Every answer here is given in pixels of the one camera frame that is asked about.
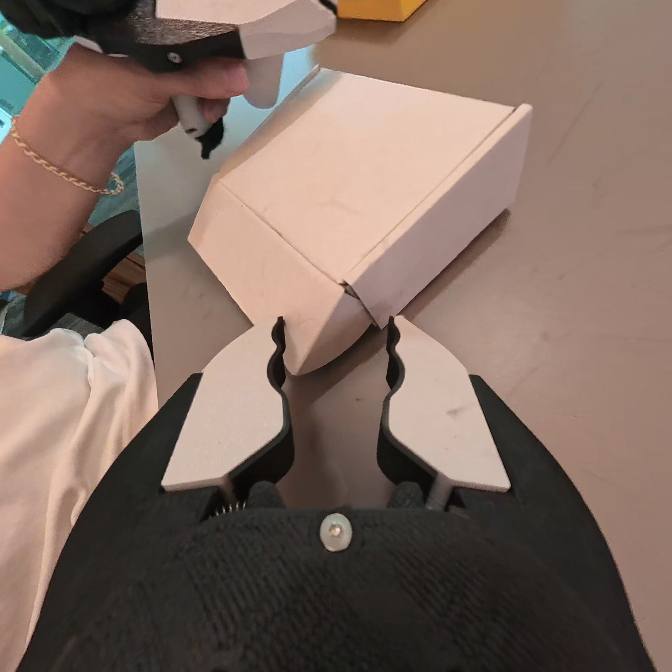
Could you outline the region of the yellow plastic bin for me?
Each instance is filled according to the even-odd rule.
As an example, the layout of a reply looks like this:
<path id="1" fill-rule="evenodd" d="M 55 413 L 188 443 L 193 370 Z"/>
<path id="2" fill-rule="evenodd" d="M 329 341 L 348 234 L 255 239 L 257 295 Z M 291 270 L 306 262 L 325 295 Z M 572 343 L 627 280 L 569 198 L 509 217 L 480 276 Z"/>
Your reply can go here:
<path id="1" fill-rule="evenodd" d="M 337 16 L 344 20 L 403 23 L 422 5 L 417 1 L 336 1 Z"/>

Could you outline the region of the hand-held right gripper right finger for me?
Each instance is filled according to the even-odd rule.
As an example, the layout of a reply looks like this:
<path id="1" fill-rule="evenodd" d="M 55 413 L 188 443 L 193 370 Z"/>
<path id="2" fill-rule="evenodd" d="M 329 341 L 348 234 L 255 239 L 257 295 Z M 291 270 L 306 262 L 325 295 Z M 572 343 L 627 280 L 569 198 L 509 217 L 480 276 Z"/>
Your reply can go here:
<path id="1" fill-rule="evenodd" d="M 388 322 L 389 387 L 377 464 L 399 508 L 446 509 L 455 490 L 507 493 L 511 481 L 460 361 L 406 318 Z"/>

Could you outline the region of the person's white shirt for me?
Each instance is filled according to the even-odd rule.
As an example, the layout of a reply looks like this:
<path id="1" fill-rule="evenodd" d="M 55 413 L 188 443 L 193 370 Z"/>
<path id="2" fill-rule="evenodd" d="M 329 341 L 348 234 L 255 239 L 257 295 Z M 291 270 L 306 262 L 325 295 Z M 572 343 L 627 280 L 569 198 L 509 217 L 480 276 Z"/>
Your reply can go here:
<path id="1" fill-rule="evenodd" d="M 157 410 L 153 357 L 130 321 L 1 336 L 2 671 L 18 667 L 91 493 Z"/>

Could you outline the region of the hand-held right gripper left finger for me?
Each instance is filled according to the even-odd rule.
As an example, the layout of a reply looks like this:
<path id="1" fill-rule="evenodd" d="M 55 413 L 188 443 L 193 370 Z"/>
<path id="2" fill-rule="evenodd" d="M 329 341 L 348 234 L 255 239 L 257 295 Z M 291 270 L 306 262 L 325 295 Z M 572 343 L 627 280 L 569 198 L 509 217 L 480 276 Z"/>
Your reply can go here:
<path id="1" fill-rule="evenodd" d="M 167 464 L 166 492 L 215 487 L 241 505 L 258 483 L 277 484 L 294 463 L 284 319 L 263 321 L 203 369 Z"/>

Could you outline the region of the black office chair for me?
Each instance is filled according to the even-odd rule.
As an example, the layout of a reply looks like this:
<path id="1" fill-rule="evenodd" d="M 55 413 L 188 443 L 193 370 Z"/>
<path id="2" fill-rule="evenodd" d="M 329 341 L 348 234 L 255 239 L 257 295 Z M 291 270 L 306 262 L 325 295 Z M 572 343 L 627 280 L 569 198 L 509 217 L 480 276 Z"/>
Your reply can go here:
<path id="1" fill-rule="evenodd" d="M 102 329 L 110 327 L 119 317 L 121 303 L 105 292 L 104 280 L 142 242 L 137 210 L 116 214 L 82 234 L 29 289 L 12 336 L 39 337 L 66 315 Z"/>

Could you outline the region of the white cardboard box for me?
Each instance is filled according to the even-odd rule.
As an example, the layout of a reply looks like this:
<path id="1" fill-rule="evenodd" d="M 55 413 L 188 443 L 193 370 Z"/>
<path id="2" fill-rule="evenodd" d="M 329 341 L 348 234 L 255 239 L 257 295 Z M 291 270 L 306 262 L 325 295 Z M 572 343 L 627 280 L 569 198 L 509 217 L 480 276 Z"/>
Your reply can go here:
<path id="1" fill-rule="evenodd" d="M 189 243 L 293 375 L 383 328 L 516 199 L 512 107 L 319 69 L 214 175 Z"/>

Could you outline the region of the person's left hand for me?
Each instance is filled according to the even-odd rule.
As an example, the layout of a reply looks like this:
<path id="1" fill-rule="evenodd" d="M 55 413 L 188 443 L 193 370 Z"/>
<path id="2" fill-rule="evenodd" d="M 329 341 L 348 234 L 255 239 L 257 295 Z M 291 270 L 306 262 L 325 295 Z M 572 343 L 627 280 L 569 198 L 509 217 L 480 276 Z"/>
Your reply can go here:
<path id="1" fill-rule="evenodd" d="M 74 45 L 35 89 L 13 132 L 31 158 L 104 189 L 120 156 L 179 124 L 174 98 L 193 97 L 212 123 L 249 81 L 243 63 L 214 57 L 193 68 L 154 73 L 130 58 Z"/>

